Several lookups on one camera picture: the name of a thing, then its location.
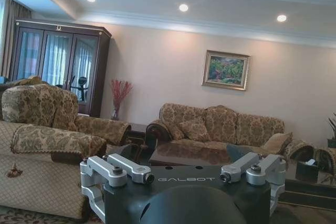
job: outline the glass cabinet door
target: glass cabinet door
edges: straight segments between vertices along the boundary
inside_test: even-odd
[[[65,88],[68,73],[72,34],[46,31],[40,63],[42,81]]]
[[[38,74],[43,30],[20,28],[13,79],[19,80]]]
[[[84,105],[90,98],[92,86],[92,70],[94,69],[98,38],[87,35],[74,35],[73,57],[68,76],[68,88],[76,94],[79,105]]]

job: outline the framed painting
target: framed painting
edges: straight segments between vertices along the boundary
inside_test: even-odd
[[[203,73],[204,86],[246,90],[250,56],[208,50]]]

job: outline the red dried flower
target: red dried flower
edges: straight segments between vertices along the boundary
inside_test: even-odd
[[[128,81],[111,80],[114,108],[119,111],[121,102],[131,92],[133,85]]]

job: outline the ceiling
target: ceiling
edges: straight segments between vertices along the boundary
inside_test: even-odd
[[[17,0],[72,19],[336,48],[336,0]],[[185,3],[189,10],[179,11]],[[288,20],[279,23],[279,14]]]

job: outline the throw pillow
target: throw pillow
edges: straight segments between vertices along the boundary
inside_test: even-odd
[[[171,134],[173,140],[181,140],[184,138],[184,133],[179,129],[179,127],[172,122],[167,122],[166,120],[162,120],[164,125],[167,126],[169,133]]]
[[[210,141],[210,136],[202,118],[195,118],[179,124],[183,133],[190,139],[199,142]]]
[[[282,154],[286,146],[292,141],[293,133],[276,133],[262,146],[272,154]]]

